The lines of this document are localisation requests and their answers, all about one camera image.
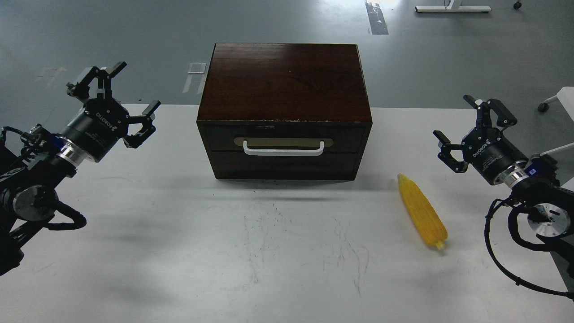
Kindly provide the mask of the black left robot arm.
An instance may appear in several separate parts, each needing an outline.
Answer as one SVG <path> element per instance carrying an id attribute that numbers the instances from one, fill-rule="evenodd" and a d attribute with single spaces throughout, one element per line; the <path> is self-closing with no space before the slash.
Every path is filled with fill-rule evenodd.
<path id="1" fill-rule="evenodd" d="M 152 124 L 160 101 L 139 116 L 130 116 L 113 98 L 112 79 L 125 68 L 88 67 L 67 94 L 82 102 L 78 114 L 59 132 L 40 124 L 30 131 L 1 129 L 0 270 L 4 275 L 20 265 L 22 246 L 41 229 L 76 230 L 86 218 L 64 204 L 56 188 L 72 178 L 84 160 L 100 162 L 119 140 L 138 148 L 155 131 Z"/>

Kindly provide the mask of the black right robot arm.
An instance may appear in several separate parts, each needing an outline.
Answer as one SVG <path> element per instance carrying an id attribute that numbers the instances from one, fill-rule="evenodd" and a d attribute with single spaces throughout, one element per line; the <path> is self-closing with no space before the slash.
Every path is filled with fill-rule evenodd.
<path id="1" fill-rule="evenodd" d="M 463 98 L 476 110 L 476 125 L 459 144 L 451 143 L 441 131 L 433 131 L 439 140 L 438 158 L 456 173 L 466 172 L 471 165 L 488 184 L 506 184 L 510 200 L 519 203 L 515 212 L 527 214 L 543 243 L 524 241 L 511 229 L 514 241 L 532 251 L 558 253 L 568 262 L 567 272 L 572 276 L 573 247 L 562 237 L 573 234 L 573 192 L 560 187 L 556 160 L 547 155 L 528 159 L 504 136 L 504 130 L 517 119 L 500 100 Z"/>

